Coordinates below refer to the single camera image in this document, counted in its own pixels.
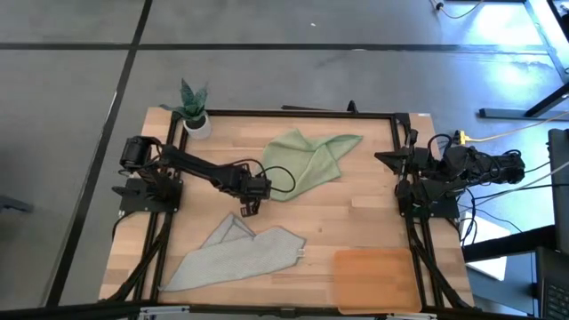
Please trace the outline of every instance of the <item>gray cloth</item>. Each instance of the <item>gray cloth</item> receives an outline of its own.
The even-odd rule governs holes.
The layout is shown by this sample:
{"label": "gray cloth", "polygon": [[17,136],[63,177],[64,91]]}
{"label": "gray cloth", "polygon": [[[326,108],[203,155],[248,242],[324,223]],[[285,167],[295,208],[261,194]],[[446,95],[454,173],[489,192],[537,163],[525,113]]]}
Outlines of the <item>gray cloth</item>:
{"label": "gray cloth", "polygon": [[296,265],[306,240],[276,227],[255,235],[230,214],[205,240],[186,255],[162,291],[182,291],[251,276],[265,275]]}

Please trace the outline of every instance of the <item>concrete floor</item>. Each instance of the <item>concrete floor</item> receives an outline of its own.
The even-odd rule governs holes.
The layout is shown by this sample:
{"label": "concrete floor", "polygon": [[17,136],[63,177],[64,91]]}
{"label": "concrete floor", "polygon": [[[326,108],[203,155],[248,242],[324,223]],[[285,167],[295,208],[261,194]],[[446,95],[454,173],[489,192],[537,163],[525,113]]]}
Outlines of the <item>concrete floor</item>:
{"label": "concrete floor", "polygon": [[[3,1],[0,42],[129,43],[142,4]],[[449,2],[445,8],[459,13],[470,5]],[[142,43],[541,41],[521,4],[483,4],[462,20],[448,20],[437,17],[428,1],[415,0],[168,0],[154,2]],[[0,308],[42,303],[125,55],[0,51],[0,194],[36,206],[31,214],[0,215]],[[340,110],[355,100],[364,111],[431,113],[438,132],[463,129],[471,137],[529,124],[479,119],[479,108],[529,108],[562,84],[550,58],[541,54],[138,52],[63,303],[97,299],[119,203],[110,188],[124,180],[116,174],[124,140],[140,132],[148,107],[178,103],[181,77],[192,86],[209,84],[210,108],[275,109],[289,104]],[[477,148],[490,154],[518,148],[526,166],[533,168],[548,161],[547,130],[555,127],[569,124],[545,124]],[[509,186],[472,190],[484,195],[505,188]],[[547,189],[525,191],[481,208],[521,229],[537,228],[553,222],[550,198]]]}

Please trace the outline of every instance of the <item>wooden board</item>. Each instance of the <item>wooden board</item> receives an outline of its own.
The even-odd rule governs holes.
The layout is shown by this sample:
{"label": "wooden board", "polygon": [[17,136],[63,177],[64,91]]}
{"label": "wooden board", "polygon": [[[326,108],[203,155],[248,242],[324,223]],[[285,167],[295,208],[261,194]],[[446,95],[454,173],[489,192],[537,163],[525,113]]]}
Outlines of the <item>wooden board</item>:
{"label": "wooden board", "polygon": [[[212,136],[207,140],[190,140],[186,151],[217,164],[244,157],[260,159],[269,141],[293,128],[308,137],[351,133],[364,138],[340,160],[340,178],[286,203],[263,203],[258,215],[244,220],[255,232],[282,226],[305,237],[305,257],[297,266],[184,292],[161,292],[160,301],[333,307],[332,261],[337,250],[408,248],[404,220],[398,214],[393,194],[397,177],[373,157],[374,152],[393,150],[389,121],[264,116],[212,116],[211,119]],[[417,145],[426,146],[434,135],[430,116],[413,114],[411,119],[412,127],[420,133]],[[169,113],[150,108],[142,134],[164,141],[169,120]],[[239,212],[240,208],[237,199],[220,193],[209,182],[187,174],[182,174],[182,178],[183,199],[173,220],[163,284],[167,284],[186,253],[197,249],[229,212]],[[138,263],[147,225],[148,215],[144,213],[135,214],[119,225],[100,289],[101,298],[114,293]],[[460,296],[472,303],[456,230],[445,220],[432,220],[431,232],[438,266]],[[145,297],[148,297],[152,271],[150,268]],[[423,277],[428,301],[432,304],[426,269],[423,269]]]}

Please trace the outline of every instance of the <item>potted plant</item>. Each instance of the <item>potted plant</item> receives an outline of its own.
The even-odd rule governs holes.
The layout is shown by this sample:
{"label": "potted plant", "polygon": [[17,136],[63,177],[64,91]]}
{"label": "potted plant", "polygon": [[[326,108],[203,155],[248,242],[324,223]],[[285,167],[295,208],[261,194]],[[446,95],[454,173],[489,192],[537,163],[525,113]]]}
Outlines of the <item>potted plant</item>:
{"label": "potted plant", "polygon": [[160,108],[177,112],[184,120],[184,128],[188,131],[190,138],[205,139],[212,133],[212,124],[210,123],[209,116],[205,112],[205,100],[207,99],[207,86],[198,90],[196,94],[192,89],[181,79],[181,103],[179,107],[169,107],[161,104]]}

